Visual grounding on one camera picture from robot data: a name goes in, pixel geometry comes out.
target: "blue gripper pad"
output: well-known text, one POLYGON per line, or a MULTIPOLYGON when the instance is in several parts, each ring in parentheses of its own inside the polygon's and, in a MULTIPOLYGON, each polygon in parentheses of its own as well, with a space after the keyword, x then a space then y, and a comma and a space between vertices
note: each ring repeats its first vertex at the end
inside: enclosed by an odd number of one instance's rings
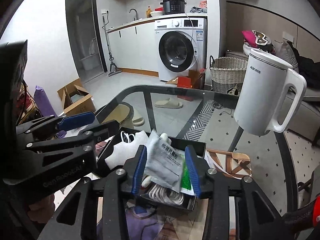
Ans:
POLYGON ((191 181, 191 184, 193 187, 193 191, 197 197, 200 197, 200 194, 201 194, 200 179, 199 179, 199 175, 198 175, 196 166, 192 160, 192 153, 191 153, 190 148, 188 146, 186 147, 184 154, 185 154, 186 165, 187 165, 187 168, 189 171, 189 177, 190 177, 190 181, 191 181))
POLYGON ((132 178, 131 193, 134 195, 137 195, 140 191, 144 168, 146 167, 146 162, 147 162, 147 148, 144 147, 141 152, 140 159, 138 161, 138 164, 136 166, 136 170, 135 170, 133 178, 132 178))
POLYGON ((78 127, 91 124, 95 119, 95 115, 92 112, 77 114, 69 117, 64 117, 60 123, 58 123, 58 130, 70 131, 78 127))

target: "washing machine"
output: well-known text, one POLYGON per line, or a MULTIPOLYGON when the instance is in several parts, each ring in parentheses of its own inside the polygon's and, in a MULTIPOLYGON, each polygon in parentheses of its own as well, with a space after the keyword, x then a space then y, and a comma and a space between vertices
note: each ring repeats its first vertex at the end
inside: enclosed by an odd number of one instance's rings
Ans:
POLYGON ((173 18, 155 21, 159 79, 169 81, 188 76, 189 70, 205 67, 207 58, 207 20, 173 18))

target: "pitcher handle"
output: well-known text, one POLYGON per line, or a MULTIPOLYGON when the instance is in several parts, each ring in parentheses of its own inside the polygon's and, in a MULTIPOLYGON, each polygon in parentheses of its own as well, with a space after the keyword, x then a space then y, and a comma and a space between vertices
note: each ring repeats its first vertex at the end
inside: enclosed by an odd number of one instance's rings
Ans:
POLYGON ((275 132, 281 133, 286 130, 289 124, 289 121, 291 120, 292 116, 296 113, 296 111, 298 110, 298 107, 300 106, 300 103, 304 97, 306 89, 307 89, 307 82, 305 78, 299 75, 294 70, 289 68, 287 70, 287 76, 284 81, 284 87, 282 89, 281 96, 279 98, 275 112, 273 113, 273 116, 267 126, 266 131, 273 130, 275 132), (294 100, 292 102, 292 105, 289 109, 287 116, 285 117, 283 123, 280 125, 278 122, 279 112, 281 110, 282 104, 285 100, 285 97, 288 93, 288 89, 290 86, 295 88, 296 95, 294 97, 294 100))

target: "doorway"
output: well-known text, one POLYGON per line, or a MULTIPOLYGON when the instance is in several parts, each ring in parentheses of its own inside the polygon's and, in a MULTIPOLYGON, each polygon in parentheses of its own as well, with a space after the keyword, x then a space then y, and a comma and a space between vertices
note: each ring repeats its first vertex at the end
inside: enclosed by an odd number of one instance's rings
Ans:
POLYGON ((73 60, 82 83, 86 83, 107 71, 96 0, 66 0, 66 19, 73 60))

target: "washing machine control panel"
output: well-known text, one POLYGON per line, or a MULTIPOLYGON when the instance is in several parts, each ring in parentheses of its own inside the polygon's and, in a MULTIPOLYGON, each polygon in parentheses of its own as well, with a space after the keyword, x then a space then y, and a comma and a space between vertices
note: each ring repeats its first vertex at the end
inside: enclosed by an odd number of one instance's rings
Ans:
POLYGON ((204 18, 174 18, 155 21, 155 30, 159 29, 204 29, 204 18))

